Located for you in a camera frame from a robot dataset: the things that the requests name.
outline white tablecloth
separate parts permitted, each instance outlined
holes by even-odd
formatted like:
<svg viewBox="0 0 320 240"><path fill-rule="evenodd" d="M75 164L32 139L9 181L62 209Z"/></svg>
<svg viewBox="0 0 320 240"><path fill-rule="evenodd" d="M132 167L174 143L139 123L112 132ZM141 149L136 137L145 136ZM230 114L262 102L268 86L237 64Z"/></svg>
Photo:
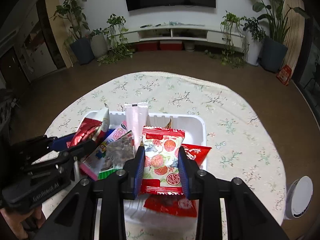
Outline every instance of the white tablecloth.
<svg viewBox="0 0 320 240"><path fill-rule="evenodd" d="M76 131L83 116L107 103L123 111L125 103L147 101L150 112L199 115L206 124L207 170L215 177L242 178L281 224L285 208L285 173L279 154L250 105L229 88L203 80L163 72L141 72L107 82L68 106L49 126L46 135L63 136ZM46 160L57 156L50 153ZM72 186L43 204L46 217ZM223 234L227 237L222 207ZM194 239L195 228L184 233L144 228L126 223L127 239Z"/></svg>

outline white tv cabinet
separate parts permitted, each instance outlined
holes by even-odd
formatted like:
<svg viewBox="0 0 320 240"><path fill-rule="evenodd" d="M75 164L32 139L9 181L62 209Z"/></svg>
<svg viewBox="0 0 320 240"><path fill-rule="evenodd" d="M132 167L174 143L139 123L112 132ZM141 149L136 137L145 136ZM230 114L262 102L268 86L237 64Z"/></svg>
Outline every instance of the white tv cabinet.
<svg viewBox="0 0 320 240"><path fill-rule="evenodd" d="M226 37L220 27L216 26L194 26L194 25L166 25L151 26L145 28L131 28L123 33L128 39L128 43L140 41L157 41L157 40L190 40L190 41L207 41L217 44L225 44ZM234 47L242 48L242 36L238 32L233 32L232 40Z"/></svg>

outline white flower pot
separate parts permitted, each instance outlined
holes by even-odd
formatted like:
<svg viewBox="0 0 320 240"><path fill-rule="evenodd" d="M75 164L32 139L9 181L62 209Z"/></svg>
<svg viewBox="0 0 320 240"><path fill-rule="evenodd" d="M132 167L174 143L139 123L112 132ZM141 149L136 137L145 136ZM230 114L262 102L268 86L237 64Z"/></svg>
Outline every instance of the white flower pot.
<svg viewBox="0 0 320 240"><path fill-rule="evenodd" d="M186 51L194 51L195 50L195 42L194 41L185 41L184 49Z"/></svg>
<svg viewBox="0 0 320 240"><path fill-rule="evenodd" d="M247 57L247 63L258 66L258 56L260 54L262 43L259 41L254 41L252 39L250 32L245 32L245 37L249 43L249 51L248 51L248 57Z"/></svg>
<svg viewBox="0 0 320 240"><path fill-rule="evenodd" d="M107 43L104 39L103 33L93 36L91 38L90 45L95 58L105 55L108 51Z"/></svg>

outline red snack bag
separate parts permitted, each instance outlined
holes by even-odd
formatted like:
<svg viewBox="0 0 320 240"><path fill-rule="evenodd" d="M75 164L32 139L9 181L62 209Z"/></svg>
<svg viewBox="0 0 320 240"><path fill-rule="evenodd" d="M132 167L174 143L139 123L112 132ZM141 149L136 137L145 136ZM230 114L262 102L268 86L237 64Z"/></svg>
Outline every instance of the red snack bag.
<svg viewBox="0 0 320 240"><path fill-rule="evenodd" d="M181 146L183 146L187 157L190 160L195 160L198 166L202 164L208 152L212 149L211 147L207 146L191 145L185 143L183 143Z"/></svg>
<svg viewBox="0 0 320 240"><path fill-rule="evenodd" d="M148 127L142 130L146 161L141 192L182 194L178 171L178 155L184 139L183 130Z"/></svg>
<svg viewBox="0 0 320 240"><path fill-rule="evenodd" d="M92 138L101 124L101 121L84 118L72 140L67 142L67 147L70 148L77 145L80 141L85 141L87 138Z"/></svg>
<svg viewBox="0 0 320 240"><path fill-rule="evenodd" d="M181 195L151 195L144 207L178 217L197 217L196 201Z"/></svg>
<svg viewBox="0 0 320 240"><path fill-rule="evenodd" d="M288 65L285 65L277 74L277 78L281 81L282 84L287 86L289 84L291 75L292 69Z"/></svg>

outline red storage box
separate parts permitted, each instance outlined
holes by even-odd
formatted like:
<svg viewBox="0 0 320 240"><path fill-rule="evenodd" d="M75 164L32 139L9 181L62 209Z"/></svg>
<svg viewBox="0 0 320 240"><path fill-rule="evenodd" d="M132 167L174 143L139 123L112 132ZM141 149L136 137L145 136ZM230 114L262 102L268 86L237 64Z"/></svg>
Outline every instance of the red storage box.
<svg viewBox="0 0 320 240"><path fill-rule="evenodd" d="M145 41L137 44L138 51L158 50L158 41Z"/></svg>
<svg viewBox="0 0 320 240"><path fill-rule="evenodd" d="M182 41L160 41L161 50L182 50Z"/></svg>

